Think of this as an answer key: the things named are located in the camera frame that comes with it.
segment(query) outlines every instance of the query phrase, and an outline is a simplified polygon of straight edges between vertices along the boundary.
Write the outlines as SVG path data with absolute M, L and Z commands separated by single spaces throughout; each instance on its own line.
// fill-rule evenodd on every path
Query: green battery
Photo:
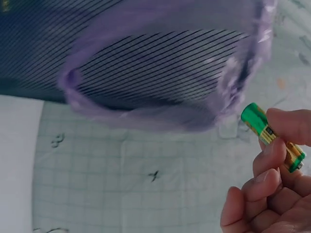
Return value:
M 268 124 L 266 113 L 255 103 L 248 105 L 241 114 L 241 120 L 259 137 L 266 145 L 270 144 L 277 135 L 273 132 Z M 302 161 L 305 159 L 305 152 L 296 144 L 285 142 L 286 159 L 285 167 L 289 172 L 294 172 L 303 166 Z

